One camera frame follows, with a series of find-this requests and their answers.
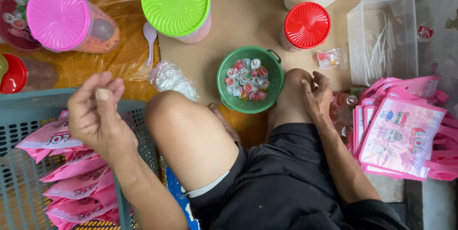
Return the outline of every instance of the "teal plastic basket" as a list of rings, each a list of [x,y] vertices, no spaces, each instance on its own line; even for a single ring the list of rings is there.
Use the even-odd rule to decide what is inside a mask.
[[[53,183],[42,183],[39,179],[60,166],[62,157],[46,157],[35,163],[26,151],[14,147],[27,135],[58,119],[75,90],[0,95],[0,229],[57,229],[43,211],[43,193]],[[141,157],[158,175],[156,147],[144,122],[145,106],[142,101],[121,99],[118,112],[137,136]],[[133,209],[116,179],[115,184],[121,229],[137,229]]]

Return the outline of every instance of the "hand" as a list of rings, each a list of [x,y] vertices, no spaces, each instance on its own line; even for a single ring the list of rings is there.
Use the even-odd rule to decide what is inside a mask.
[[[307,113],[314,122],[320,119],[330,119],[329,105],[333,98],[333,92],[329,79],[319,72],[313,72],[313,86],[306,80],[301,80],[304,105]]]
[[[124,92],[122,79],[111,81],[111,73],[94,74],[68,100],[69,131],[113,165],[129,154],[137,154],[137,138],[117,113]]]

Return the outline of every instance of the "plastic spoon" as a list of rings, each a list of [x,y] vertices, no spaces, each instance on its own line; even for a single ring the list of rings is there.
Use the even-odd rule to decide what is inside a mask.
[[[0,54],[0,83],[4,74],[8,71],[8,61]]]
[[[149,42],[148,66],[152,66],[152,44],[156,40],[157,31],[151,26],[149,22],[145,22],[145,25],[143,25],[143,34],[145,35],[146,40]]]

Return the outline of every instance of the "white spoon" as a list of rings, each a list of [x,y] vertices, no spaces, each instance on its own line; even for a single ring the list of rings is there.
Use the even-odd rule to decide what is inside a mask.
[[[149,43],[148,66],[152,66],[152,50],[153,50],[152,44],[156,40],[157,31],[155,28],[151,26],[149,22],[145,22],[145,25],[143,25],[143,34],[145,35],[145,38],[146,40],[148,40],[148,43]]]

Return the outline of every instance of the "cardboard sheet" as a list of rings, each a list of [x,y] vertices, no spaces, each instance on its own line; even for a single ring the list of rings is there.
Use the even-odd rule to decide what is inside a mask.
[[[287,52],[279,44],[280,29],[288,13],[283,0],[211,0],[212,29],[205,40],[187,45],[159,34],[162,60],[180,66],[185,77],[195,81],[198,102],[221,104],[216,75],[227,54],[242,46],[273,49],[282,58],[286,72],[301,68],[310,73],[318,69],[316,50],[347,47],[347,12],[361,0],[337,0],[326,10],[331,16],[331,31],[326,41],[314,49]],[[348,90],[350,71],[336,68],[320,70],[332,83],[334,91]]]

